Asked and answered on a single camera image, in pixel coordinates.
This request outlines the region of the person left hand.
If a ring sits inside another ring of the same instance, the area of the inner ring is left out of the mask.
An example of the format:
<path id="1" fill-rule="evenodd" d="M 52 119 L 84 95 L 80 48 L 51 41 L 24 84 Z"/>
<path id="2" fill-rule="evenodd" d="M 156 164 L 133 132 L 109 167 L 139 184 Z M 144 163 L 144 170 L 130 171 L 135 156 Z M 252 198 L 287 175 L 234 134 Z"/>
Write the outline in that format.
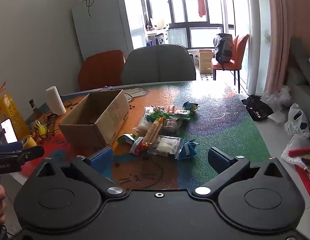
<path id="1" fill-rule="evenodd" d="M 4 189 L 3 186 L 0 184 L 0 226 L 2 226 L 2 225 L 5 223 L 5 221 L 6 221 L 6 215 L 5 215 L 5 209 L 6 209 L 5 198 L 6 198 L 5 189 Z"/>

